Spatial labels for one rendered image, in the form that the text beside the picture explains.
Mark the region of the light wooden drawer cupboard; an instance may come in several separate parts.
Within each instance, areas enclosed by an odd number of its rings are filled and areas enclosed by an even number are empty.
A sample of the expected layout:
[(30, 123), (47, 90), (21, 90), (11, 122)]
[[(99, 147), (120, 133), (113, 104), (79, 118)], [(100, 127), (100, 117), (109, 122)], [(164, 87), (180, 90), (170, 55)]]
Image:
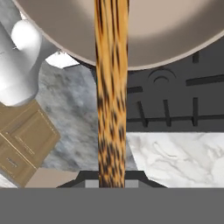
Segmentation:
[(60, 140), (36, 100), (19, 107), (0, 103), (0, 173), (16, 187), (25, 187)]

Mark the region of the white rounded cylinder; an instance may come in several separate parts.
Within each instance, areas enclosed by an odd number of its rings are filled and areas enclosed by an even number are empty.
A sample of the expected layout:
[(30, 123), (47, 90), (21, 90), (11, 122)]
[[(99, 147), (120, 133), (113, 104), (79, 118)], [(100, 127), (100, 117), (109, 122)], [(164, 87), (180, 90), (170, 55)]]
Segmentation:
[(0, 23), (0, 102), (18, 107), (33, 100), (41, 65), (57, 50), (27, 19), (16, 22), (11, 35)]

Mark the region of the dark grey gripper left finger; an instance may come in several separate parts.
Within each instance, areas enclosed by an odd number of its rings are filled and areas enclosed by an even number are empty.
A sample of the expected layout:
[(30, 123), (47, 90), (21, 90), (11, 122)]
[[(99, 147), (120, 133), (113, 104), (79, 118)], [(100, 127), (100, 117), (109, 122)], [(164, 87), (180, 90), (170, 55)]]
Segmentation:
[(59, 188), (98, 188), (98, 171), (80, 171), (76, 178), (59, 185)]

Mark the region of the black hob with grates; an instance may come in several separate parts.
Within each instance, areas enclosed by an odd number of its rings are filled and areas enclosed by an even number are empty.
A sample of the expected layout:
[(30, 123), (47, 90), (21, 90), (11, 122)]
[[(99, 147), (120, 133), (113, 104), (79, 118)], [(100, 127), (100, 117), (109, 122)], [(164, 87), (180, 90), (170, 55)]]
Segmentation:
[(128, 132), (224, 132), (224, 38), (173, 63), (130, 71)]

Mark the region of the beige metal pot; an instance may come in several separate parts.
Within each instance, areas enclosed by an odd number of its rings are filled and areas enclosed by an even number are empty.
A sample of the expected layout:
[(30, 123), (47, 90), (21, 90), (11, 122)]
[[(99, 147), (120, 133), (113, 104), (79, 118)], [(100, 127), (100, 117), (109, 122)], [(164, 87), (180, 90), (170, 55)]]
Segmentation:
[(128, 23), (130, 71), (172, 63), (224, 37), (224, 0), (12, 1), (58, 48), (91, 66), (95, 23), (105, 19), (116, 35)]

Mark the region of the small wooden drawer front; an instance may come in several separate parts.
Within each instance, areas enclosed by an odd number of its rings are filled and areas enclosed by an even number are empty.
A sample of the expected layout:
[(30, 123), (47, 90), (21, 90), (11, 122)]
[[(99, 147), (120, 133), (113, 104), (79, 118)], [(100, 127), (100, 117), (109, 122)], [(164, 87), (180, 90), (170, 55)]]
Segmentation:
[(36, 169), (11, 145), (0, 143), (0, 170), (16, 185), (26, 186)]

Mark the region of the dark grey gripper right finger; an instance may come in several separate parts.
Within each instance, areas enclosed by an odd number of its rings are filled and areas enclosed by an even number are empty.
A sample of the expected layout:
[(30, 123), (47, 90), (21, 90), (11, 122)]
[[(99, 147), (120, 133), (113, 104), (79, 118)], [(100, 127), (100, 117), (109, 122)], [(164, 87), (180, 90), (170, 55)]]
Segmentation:
[(138, 188), (138, 187), (152, 187), (152, 188), (165, 188), (164, 185), (147, 178), (143, 171), (126, 171), (125, 172), (125, 187)]

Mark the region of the orange black-streaked wooden spatula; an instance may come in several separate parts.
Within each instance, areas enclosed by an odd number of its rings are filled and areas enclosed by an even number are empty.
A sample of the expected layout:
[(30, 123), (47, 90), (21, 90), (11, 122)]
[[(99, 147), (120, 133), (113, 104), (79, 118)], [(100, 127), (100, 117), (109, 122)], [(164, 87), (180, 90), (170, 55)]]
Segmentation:
[(99, 186), (125, 187), (130, 0), (94, 0)]

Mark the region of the large wooden drawer front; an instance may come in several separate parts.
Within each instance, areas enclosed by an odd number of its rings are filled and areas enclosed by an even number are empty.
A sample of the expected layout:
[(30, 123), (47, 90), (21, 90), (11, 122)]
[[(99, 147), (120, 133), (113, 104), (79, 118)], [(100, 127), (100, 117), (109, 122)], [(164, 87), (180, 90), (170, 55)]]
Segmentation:
[(42, 109), (26, 110), (2, 134), (36, 168), (60, 140), (60, 133)]

